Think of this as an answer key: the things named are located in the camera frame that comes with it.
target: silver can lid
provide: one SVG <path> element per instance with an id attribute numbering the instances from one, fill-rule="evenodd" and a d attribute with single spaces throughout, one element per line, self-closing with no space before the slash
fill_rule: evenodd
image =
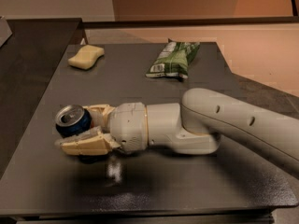
<path id="1" fill-rule="evenodd" d="M 60 127 L 69 127 L 79 122 L 84 116 L 84 108 L 81 105 L 68 105 L 58 111 L 55 122 Z"/>

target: green chip bag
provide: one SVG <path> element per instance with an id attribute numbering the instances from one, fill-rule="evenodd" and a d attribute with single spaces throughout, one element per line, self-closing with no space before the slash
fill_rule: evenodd
<path id="1" fill-rule="evenodd" d="M 170 41 L 151 66 L 146 77 L 188 77 L 188 65 L 199 50 L 199 42 Z"/>

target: yellow sponge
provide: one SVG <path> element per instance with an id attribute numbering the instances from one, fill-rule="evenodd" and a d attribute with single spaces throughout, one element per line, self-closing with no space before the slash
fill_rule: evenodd
<path id="1" fill-rule="evenodd" d="M 68 64 L 79 69 L 87 70 L 104 54 L 104 49 L 86 45 L 82 47 L 75 56 L 68 59 Z"/>

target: blue can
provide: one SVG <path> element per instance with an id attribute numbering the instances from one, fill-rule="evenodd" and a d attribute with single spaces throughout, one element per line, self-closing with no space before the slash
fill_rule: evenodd
<path id="1" fill-rule="evenodd" d="M 92 127 L 90 113 L 80 105 L 68 105 L 56 117 L 56 130 L 62 137 L 70 137 L 88 131 Z"/>

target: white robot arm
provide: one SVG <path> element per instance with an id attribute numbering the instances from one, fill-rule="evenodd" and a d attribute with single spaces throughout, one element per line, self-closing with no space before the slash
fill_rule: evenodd
<path id="1" fill-rule="evenodd" d="M 299 174 L 298 119 L 215 91 L 188 90 L 181 105 L 130 103 L 84 108 L 96 127 L 59 140 L 67 154 L 103 155 L 113 149 L 132 153 L 164 145 L 177 153 L 202 155 L 215 152 L 223 134 Z"/>

